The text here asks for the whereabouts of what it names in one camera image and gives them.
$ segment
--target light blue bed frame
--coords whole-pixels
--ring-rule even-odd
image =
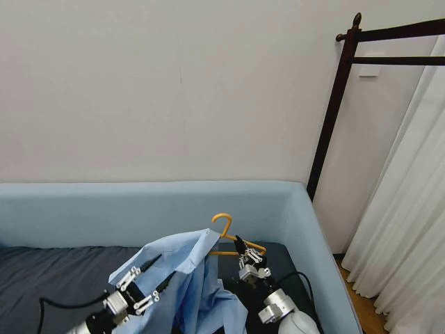
[[[277,181],[0,185],[0,246],[142,246],[213,228],[286,245],[326,334],[362,333],[303,185]]]

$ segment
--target light blue shirt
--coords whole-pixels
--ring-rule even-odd
[[[162,254],[136,279],[147,296],[176,271],[158,303],[143,317],[130,315],[130,321],[113,332],[170,334],[172,326],[177,326],[183,333],[211,334],[224,326],[226,334],[245,333],[248,311],[234,294],[224,290],[218,279],[218,257],[207,256],[219,238],[219,233],[210,229],[170,235],[145,245],[112,273],[108,281],[115,285],[132,266],[139,267]]]

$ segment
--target bed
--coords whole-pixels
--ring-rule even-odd
[[[59,303],[99,296],[110,289],[109,273],[150,241],[221,231],[211,224],[218,212],[233,216],[231,233],[268,248],[277,279],[295,269],[309,277],[324,333],[361,333],[304,186],[276,181],[0,185],[0,332],[35,333],[41,296]],[[229,289],[237,266],[234,257],[219,258]],[[283,284],[316,319],[298,276]],[[63,333],[91,311],[45,309],[43,333]]]
[[[275,243],[262,243],[268,249],[268,260],[278,280],[295,272],[286,247]],[[226,250],[232,245],[221,244]],[[1,333],[34,334],[39,323],[41,296],[66,305],[85,303],[112,287],[106,282],[110,272],[138,251],[135,247],[79,247],[79,248],[27,248],[0,249],[0,284],[5,287],[1,295]],[[234,257],[222,257],[218,273],[226,288],[237,293],[238,262]],[[298,276],[283,281],[283,289],[300,310],[318,322],[305,286]],[[61,310],[45,307],[43,333],[64,333],[81,323],[91,312],[100,310],[100,303],[88,308]],[[248,324],[251,333],[277,333],[276,326],[264,326],[252,314]]]

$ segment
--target orange hanger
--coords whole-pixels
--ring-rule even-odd
[[[211,221],[212,221],[212,223],[215,223],[219,218],[222,218],[222,217],[227,218],[227,223],[225,224],[225,228],[224,228],[223,232],[220,235],[220,239],[225,238],[225,239],[229,239],[229,240],[232,240],[232,241],[236,241],[236,237],[234,237],[233,235],[227,234],[227,231],[230,228],[230,224],[232,224],[232,216],[230,216],[229,214],[224,214],[224,213],[223,214],[216,214],[211,219]],[[250,242],[250,241],[246,241],[246,240],[243,240],[243,241],[245,242],[246,245],[251,246],[251,247],[256,248],[256,249],[259,249],[261,251],[260,252],[261,255],[266,254],[267,250],[263,246],[254,244],[253,242]],[[238,252],[222,252],[222,251],[219,251],[219,250],[215,250],[213,252],[210,252],[209,254],[210,255],[233,255],[233,256],[239,256]]]

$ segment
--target dark gray bedsheet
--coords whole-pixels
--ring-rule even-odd
[[[278,280],[295,271],[281,244],[260,243],[268,249],[268,265]],[[221,250],[233,249],[221,244]],[[47,297],[58,303],[85,303],[111,291],[108,275],[128,260],[138,248],[0,248],[0,333],[36,333],[40,316],[38,299]],[[236,257],[219,257],[219,276],[238,276]],[[291,293],[297,306],[310,315],[306,291],[296,277],[289,278]],[[100,304],[80,310],[60,310],[45,305],[43,333],[65,333],[82,322]]]

